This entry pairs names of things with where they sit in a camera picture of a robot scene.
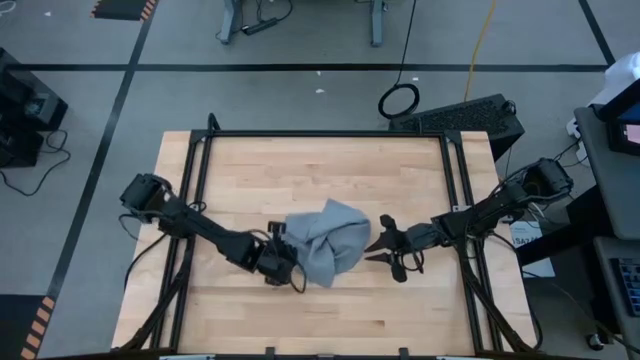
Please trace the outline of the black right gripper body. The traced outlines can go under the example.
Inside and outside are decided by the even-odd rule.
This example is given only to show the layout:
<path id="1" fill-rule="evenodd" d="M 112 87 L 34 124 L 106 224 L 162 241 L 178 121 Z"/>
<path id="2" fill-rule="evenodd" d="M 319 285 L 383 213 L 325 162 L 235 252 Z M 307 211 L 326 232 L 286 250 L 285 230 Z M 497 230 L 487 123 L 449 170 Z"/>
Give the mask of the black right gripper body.
<path id="1" fill-rule="evenodd" d="M 384 231 L 393 232 L 396 236 L 396 248 L 388 249 L 389 253 L 395 255 L 395 263 L 390 265 L 392 278 L 398 283 L 404 283 L 407 281 L 407 272 L 423 274 L 424 251 L 440 244 L 436 227 L 428 223 L 418 223 L 400 231 L 395 220 L 387 214 L 380 216 L 380 222 Z"/>

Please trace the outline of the black table base beam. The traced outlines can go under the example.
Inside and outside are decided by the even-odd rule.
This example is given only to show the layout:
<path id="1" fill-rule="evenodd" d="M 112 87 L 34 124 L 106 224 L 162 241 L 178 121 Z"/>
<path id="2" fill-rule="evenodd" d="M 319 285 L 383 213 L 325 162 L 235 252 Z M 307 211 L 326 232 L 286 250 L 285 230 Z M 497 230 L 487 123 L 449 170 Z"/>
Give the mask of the black table base beam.
<path id="1" fill-rule="evenodd" d="M 593 186 L 573 200 L 566 211 L 569 223 L 517 249 L 522 266 L 581 246 L 596 236 L 614 237 L 614 231 L 600 188 Z"/>

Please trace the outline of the grey towel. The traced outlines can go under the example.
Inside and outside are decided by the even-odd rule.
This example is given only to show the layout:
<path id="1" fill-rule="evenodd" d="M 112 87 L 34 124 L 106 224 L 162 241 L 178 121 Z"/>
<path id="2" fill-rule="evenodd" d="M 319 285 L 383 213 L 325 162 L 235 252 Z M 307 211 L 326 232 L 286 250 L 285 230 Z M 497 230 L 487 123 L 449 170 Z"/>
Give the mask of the grey towel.
<path id="1" fill-rule="evenodd" d="M 325 288 L 359 262 L 372 233 L 361 210 L 333 199 L 319 212 L 287 215 L 285 227 L 283 240 L 297 250 L 307 279 Z"/>

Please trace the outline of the black power strip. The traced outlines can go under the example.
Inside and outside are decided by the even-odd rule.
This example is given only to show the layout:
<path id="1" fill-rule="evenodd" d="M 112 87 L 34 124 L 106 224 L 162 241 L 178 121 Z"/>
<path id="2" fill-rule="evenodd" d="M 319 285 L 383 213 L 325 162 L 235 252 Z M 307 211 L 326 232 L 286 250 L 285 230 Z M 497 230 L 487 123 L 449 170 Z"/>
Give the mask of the black power strip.
<path id="1" fill-rule="evenodd" d="M 241 28 L 241 31 L 247 35 L 251 36 L 266 29 L 269 29 L 279 23 L 278 18 L 270 18 L 268 20 L 261 20 L 257 24 L 254 25 L 246 25 Z"/>

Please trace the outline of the black orange hazard mat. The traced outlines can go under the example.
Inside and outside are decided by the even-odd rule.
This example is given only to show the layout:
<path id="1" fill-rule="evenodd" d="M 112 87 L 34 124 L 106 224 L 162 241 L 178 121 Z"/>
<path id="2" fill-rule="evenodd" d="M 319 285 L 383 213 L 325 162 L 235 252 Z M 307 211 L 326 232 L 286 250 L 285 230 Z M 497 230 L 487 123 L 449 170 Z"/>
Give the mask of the black orange hazard mat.
<path id="1" fill-rule="evenodd" d="M 98 0 L 91 17 L 109 20 L 148 20 L 153 14 L 157 0 Z"/>
<path id="2" fill-rule="evenodd" d="M 0 295 L 0 360 L 35 360 L 56 302 L 44 295 Z"/>

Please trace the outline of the black metal table frame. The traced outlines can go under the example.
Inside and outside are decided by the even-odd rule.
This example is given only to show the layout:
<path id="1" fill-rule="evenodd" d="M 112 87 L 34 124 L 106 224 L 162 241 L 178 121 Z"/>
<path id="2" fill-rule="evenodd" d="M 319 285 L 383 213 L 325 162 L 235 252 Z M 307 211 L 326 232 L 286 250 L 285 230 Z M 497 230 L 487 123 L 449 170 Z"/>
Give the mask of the black metal table frame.
<path id="1" fill-rule="evenodd" d="M 264 229 L 334 199 L 372 222 L 400 228 L 426 222 L 494 188 L 488 138 L 348 130 L 167 132 L 155 173 L 231 230 Z M 224 355 L 453 355 L 508 344 L 465 288 L 451 248 L 425 254 L 404 283 L 389 267 L 362 261 L 329 288 L 304 293 L 267 285 L 227 262 L 204 239 L 166 240 L 142 227 L 113 335 L 122 346 L 143 325 L 171 275 L 189 264 L 186 285 L 152 338 L 181 353 Z"/>

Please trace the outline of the white power strip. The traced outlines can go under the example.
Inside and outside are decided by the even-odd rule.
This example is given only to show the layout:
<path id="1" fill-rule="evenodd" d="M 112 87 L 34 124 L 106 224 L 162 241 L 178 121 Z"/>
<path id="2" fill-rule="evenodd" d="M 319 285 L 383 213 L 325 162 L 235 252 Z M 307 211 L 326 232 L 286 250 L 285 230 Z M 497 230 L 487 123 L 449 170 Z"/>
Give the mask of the white power strip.
<path id="1" fill-rule="evenodd" d="M 579 164 L 589 167 L 590 163 L 589 163 L 589 160 L 588 160 L 588 156 L 587 156 L 587 152 L 586 152 L 584 143 L 583 143 L 583 141 L 581 139 L 581 133 L 580 133 L 576 118 L 573 118 L 572 120 L 570 120 L 567 123 L 566 131 L 567 131 L 567 134 L 570 137 L 575 138 L 576 141 L 577 141 L 576 158 L 577 158 Z"/>

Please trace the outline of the black perforated computer tower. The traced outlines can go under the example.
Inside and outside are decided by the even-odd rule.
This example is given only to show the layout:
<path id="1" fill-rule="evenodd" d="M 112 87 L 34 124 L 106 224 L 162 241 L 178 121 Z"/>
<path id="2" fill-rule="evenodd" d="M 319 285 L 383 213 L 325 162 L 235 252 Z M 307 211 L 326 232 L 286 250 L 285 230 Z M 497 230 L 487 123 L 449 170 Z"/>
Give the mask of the black perforated computer tower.
<path id="1" fill-rule="evenodd" d="M 398 131 L 486 132 L 497 161 L 525 133 L 516 106 L 502 94 L 411 114 L 390 121 Z"/>

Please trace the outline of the dark keypad with blue keys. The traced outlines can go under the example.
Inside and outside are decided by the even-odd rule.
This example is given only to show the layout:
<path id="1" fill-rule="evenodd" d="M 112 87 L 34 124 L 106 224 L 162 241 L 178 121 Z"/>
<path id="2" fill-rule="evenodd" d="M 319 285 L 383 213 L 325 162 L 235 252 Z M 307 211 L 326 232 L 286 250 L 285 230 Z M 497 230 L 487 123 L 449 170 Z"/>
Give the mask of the dark keypad with blue keys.
<path id="1" fill-rule="evenodd" d="M 640 317 L 640 259 L 619 258 L 615 269 L 618 272 L 622 296 L 629 315 Z"/>

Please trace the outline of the white paper sheet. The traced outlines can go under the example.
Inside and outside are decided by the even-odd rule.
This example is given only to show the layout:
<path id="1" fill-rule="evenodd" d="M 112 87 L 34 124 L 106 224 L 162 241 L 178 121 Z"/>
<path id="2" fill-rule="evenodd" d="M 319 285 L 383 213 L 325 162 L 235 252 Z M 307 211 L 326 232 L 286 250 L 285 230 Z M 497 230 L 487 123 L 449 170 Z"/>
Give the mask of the white paper sheet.
<path id="1" fill-rule="evenodd" d="M 531 243 L 542 236 L 540 225 L 536 221 L 515 221 L 510 225 L 513 245 L 519 248 Z M 549 258 L 522 266 L 524 277 L 554 278 L 554 267 Z"/>

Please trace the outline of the black monitor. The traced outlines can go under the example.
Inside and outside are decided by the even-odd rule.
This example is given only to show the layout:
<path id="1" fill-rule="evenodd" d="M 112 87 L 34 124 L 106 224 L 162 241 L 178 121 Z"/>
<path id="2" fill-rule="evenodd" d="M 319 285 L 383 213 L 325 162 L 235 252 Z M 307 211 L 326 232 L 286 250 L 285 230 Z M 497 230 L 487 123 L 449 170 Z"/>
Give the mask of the black monitor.
<path id="1" fill-rule="evenodd" d="M 640 79 L 601 106 L 596 114 L 605 124 L 612 151 L 640 156 Z"/>

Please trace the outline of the black equipment stack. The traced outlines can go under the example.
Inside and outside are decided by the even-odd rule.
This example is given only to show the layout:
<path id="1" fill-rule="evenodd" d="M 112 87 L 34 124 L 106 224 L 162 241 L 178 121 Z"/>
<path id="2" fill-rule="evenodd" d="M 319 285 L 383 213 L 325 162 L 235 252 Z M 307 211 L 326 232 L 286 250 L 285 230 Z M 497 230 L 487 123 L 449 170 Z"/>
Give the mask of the black equipment stack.
<path id="1" fill-rule="evenodd" d="M 68 104 L 0 47 L 0 168 L 35 166 L 44 132 L 59 129 Z"/>

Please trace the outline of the grey desk leg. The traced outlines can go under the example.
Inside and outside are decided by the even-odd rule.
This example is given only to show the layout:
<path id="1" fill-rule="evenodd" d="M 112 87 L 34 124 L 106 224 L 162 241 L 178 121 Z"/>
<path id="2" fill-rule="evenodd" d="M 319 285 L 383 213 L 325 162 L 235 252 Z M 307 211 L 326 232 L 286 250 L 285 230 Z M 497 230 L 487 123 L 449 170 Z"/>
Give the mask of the grey desk leg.
<path id="1" fill-rule="evenodd" d="M 216 37 L 221 44 L 229 45 L 242 25 L 242 0 L 223 0 L 223 3 L 223 22 Z"/>
<path id="2" fill-rule="evenodd" d="M 380 47 L 383 44 L 383 16 L 385 12 L 384 0 L 371 0 L 371 46 Z"/>

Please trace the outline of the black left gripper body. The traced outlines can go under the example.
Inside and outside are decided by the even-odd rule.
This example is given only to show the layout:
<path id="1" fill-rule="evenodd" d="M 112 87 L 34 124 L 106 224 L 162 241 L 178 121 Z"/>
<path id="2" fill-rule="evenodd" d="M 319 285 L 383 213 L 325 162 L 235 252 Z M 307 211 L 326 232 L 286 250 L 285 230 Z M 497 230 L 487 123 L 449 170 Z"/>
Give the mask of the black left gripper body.
<path id="1" fill-rule="evenodd" d="M 281 240 L 284 240 L 286 224 L 283 222 L 269 222 L 269 239 L 265 241 L 265 248 L 258 260 L 257 269 L 265 276 L 265 282 L 273 286 L 283 286 L 291 283 L 292 269 L 285 258 L 287 252 Z"/>

